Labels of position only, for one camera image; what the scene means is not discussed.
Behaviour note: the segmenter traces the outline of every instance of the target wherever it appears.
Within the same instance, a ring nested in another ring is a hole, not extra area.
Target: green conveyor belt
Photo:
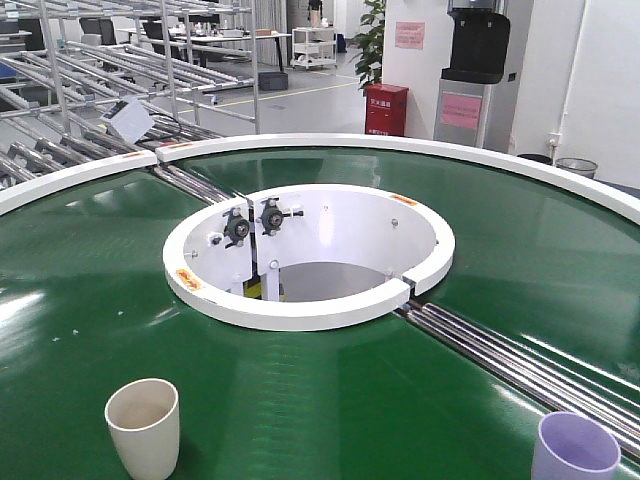
[[[575,357],[638,400],[640,229],[624,219],[534,181],[422,155],[280,149],[183,166],[247,193],[340,182],[429,205],[457,249],[423,300],[572,368]],[[151,376],[181,394],[171,478],[528,478],[544,409],[404,320],[256,332],[181,303],[161,249],[202,207],[131,172],[0,217],[0,478],[127,478],[104,403]],[[628,461],[616,476],[639,477]]]

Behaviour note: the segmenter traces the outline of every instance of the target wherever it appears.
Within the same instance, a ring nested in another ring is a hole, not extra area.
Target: white cart
[[[335,28],[294,28],[293,58],[291,66],[322,67],[336,63],[336,30]]]

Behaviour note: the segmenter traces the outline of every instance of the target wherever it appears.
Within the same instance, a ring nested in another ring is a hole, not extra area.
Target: plastic cup
[[[619,463],[618,442],[593,420],[572,412],[540,420],[532,480],[609,480]]]
[[[134,480],[165,480],[180,449],[178,390],[159,378],[129,383],[104,408],[113,444]]]

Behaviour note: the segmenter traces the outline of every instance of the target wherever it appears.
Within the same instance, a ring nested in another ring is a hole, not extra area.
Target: pink sign
[[[422,50],[424,22],[396,22],[396,47]]]
[[[482,97],[445,93],[442,95],[440,123],[477,130],[481,108]]]

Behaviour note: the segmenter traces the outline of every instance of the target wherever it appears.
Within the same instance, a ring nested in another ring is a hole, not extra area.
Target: office chair
[[[117,45],[116,31],[110,18],[81,18],[82,33],[100,35],[102,45]]]
[[[156,22],[144,22],[142,24],[144,28],[144,33],[151,40],[162,40],[162,24]],[[153,51],[160,55],[165,55],[164,45],[156,45],[155,43],[151,44]],[[178,60],[182,60],[180,55],[180,49],[178,47],[171,47],[171,58],[176,58]]]

